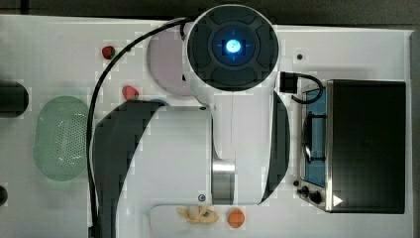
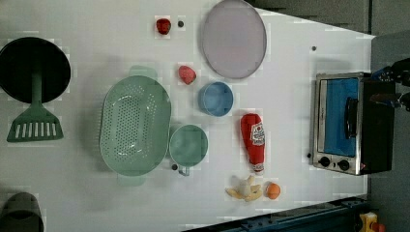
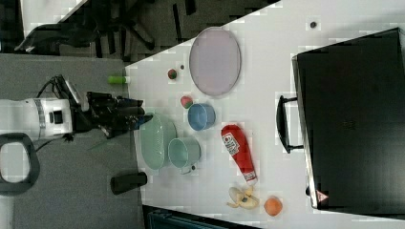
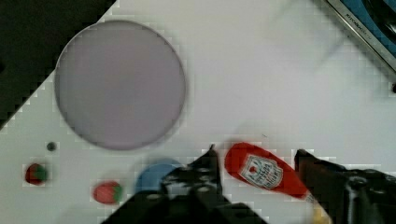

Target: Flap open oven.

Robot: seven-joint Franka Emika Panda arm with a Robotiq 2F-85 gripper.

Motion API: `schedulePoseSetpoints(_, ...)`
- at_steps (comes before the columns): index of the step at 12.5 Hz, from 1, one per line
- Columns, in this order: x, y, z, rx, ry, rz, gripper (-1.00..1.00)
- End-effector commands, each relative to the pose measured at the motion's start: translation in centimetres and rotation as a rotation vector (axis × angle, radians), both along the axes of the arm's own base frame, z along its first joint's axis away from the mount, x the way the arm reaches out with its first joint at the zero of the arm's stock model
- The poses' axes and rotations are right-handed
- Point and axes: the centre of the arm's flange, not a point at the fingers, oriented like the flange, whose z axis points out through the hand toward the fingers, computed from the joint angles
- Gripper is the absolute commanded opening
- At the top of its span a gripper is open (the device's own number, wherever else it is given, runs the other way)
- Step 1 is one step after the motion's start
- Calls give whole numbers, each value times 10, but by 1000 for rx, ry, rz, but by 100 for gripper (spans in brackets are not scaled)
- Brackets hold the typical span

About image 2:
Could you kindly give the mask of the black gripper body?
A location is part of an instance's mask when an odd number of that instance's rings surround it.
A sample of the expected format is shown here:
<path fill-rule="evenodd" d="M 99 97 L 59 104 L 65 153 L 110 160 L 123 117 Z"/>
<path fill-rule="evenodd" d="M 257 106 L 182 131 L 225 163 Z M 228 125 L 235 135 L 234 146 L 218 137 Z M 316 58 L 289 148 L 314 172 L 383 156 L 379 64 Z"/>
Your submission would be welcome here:
<path fill-rule="evenodd" d="M 409 87 L 410 58 L 396 61 L 391 66 L 387 66 L 374 72 L 370 78 L 379 82 L 401 84 L 402 86 Z M 406 111 L 410 111 L 410 99 L 408 93 L 373 94 L 370 97 L 370 100 L 388 107 L 404 108 Z"/>

